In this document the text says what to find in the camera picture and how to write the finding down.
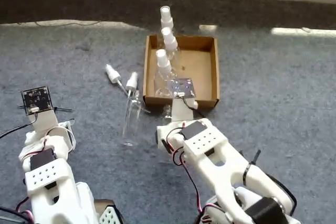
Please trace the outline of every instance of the gray carpet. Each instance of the gray carpet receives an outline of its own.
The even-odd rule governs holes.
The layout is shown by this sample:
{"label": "gray carpet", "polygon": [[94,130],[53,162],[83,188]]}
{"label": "gray carpet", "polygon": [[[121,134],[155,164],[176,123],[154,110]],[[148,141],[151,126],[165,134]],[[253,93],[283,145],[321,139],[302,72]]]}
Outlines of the gray carpet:
{"label": "gray carpet", "polygon": [[[145,37],[170,5],[180,34],[218,38],[221,101],[208,118],[247,158],[298,199],[302,223],[336,217],[335,38],[276,36],[273,27],[336,29],[336,6],[260,0],[0,0],[0,23],[105,20],[92,27],[0,26],[1,131],[27,122],[20,90],[48,85],[60,121],[75,118],[69,163],[96,198],[116,201],[128,223],[192,223],[195,191],[180,167],[156,149],[158,114],[144,115],[137,148],[122,145],[124,95],[103,66],[142,76]],[[201,31],[199,24],[217,25]],[[1,205],[25,197],[17,156],[25,130],[0,141]],[[212,195],[192,170],[202,203]]]}

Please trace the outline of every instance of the white pump cap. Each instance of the white pump cap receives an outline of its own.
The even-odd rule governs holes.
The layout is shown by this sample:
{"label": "white pump cap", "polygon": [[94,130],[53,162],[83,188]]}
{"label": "white pump cap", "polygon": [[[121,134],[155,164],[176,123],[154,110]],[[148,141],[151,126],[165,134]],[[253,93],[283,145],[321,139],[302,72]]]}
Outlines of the white pump cap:
{"label": "white pump cap", "polygon": [[169,6],[162,6],[160,8],[161,12],[161,27],[169,27],[170,29],[173,29],[174,22],[172,15],[170,13],[170,7]]}
{"label": "white pump cap", "polygon": [[172,66],[170,64],[170,61],[168,60],[166,50],[157,50],[156,59],[158,60],[157,67],[159,68],[159,72],[168,74],[172,71]]}
{"label": "white pump cap", "polygon": [[111,65],[106,64],[105,71],[112,83],[117,83],[118,81],[120,82],[121,79],[120,74],[117,71],[115,71],[115,69]]}
{"label": "white pump cap", "polygon": [[137,72],[132,72],[131,77],[128,79],[126,83],[126,90],[129,91],[135,91],[136,88],[138,87],[138,73]]}
{"label": "white pump cap", "polygon": [[169,27],[162,28],[163,42],[166,50],[175,50],[177,48],[177,41]]}

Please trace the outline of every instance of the open cardboard box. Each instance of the open cardboard box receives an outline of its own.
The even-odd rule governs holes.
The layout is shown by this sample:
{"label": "open cardboard box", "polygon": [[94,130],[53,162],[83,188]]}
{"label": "open cardboard box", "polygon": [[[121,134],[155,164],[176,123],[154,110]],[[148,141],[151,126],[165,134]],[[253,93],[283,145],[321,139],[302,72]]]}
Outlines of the open cardboard box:
{"label": "open cardboard box", "polygon": [[[217,39],[213,37],[177,36],[181,49],[181,78],[193,81],[200,108],[213,108],[219,101]],[[147,36],[143,77],[143,100],[146,105],[171,104],[172,99],[155,97],[157,37]]]}

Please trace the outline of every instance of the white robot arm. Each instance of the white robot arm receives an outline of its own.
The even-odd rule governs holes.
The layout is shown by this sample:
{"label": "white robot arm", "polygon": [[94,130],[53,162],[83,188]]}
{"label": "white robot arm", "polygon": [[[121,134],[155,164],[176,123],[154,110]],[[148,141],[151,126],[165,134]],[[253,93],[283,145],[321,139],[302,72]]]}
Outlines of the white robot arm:
{"label": "white robot arm", "polygon": [[122,223],[114,207],[107,207],[98,218],[89,186],[75,182],[67,159],[76,140],[70,122],[58,123],[48,88],[26,90],[22,96],[35,129],[26,134],[26,146],[19,155],[34,223]]}
{"label": "white robot arm", "polygon": [[[172,122],[157,127],[157,143],[168,152],[181,148],[184,160],[197,168],[215,192],[208,203],[215,202],[225,213],[206,208],[213,223],[300,224],[290,216],[294,202],[289,195],[249,163],[210,120],[193,120],[190,108],[197,108],[194,97],[173,99]],[[180,113],[186,109],[189,113]]]}

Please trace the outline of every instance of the circuit board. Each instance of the circuit board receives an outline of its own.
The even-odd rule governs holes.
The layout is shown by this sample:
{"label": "circuit board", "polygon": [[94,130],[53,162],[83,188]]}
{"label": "circuit board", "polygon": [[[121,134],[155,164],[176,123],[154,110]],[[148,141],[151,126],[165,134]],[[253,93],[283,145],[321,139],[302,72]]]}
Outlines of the circuit board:
{"label": "circuit board", "polygon": [[21,91],[21,95],[26,115],[53,109],[47,86]]}
{"label": "circuit board", "polygon": [[190,78],[175,78],[167,81],[167,87],[172,92],[173,98],[195,97],[193,81]]}

